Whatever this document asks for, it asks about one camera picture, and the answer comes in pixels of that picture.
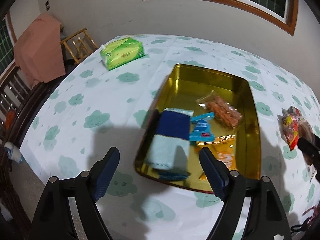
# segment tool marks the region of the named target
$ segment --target white wall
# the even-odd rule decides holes
[[[38,0],[40,11],[45,2]],[[125,34],[172,34],[202,38],[247,50],[306,82],[320,98],[320,25],[304,0],[292,37],[251,13],[201,0],[49,0],[48,11],[66,34],[88,28],[105,43]]]
[[[10,8],[12,26],[17,39],[40,15],[38,0],[16,0]]]

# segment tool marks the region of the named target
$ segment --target pink cloth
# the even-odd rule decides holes
[[[14,58],[32,88],[66,74],[60,45],[61,23],[41,14],[23,32],[14,46]]]

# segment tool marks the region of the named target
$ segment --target white tablecloth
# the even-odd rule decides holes
[[[143,42],[143,58],[108,72],[100,50],[94,52],[39,111],[20,150],[42,182],[52,175],[77,176],[111,146],[118,147],[116,174],[97,202],[114,239],[206,239],[223,206],[217,197],[151,181],[133,168],[150,106],[173,66],[185,63],[248,80],[259,117],[261,174],[272,179],[289,224],[303,222],[307,216],[302,213],[319,202],[320,186],[310,179],[300,150],[290,152],[279,120],[282,109],[293,105],[319,135],[320,108],[313,91],[283,68],[224,44],[169,35],[132,37]],[[246,199],[234,239],[241,238],[248,209]]]

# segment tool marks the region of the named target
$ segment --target blue gripper pad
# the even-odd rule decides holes
[[[101,161],[97,161],[90,170],[90,193],[95,202],[106,194],[110,181],[120,161],[120,153],[111,147]]]
[[[223,162],[217,161],[207,147],[202,148],[200,151],[199,160],[214,194],[220,198],[221,201],[226,201],[229,191],[228,168]]]

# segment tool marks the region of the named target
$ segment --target brown snack in clear wrapper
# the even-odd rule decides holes
[[[235,129],[239,126],[242,115],[224,99],[222,99],[214,90],[209,95],[198,99],[197,104],[211,112],[214,112],[217,118],[226,127]]]

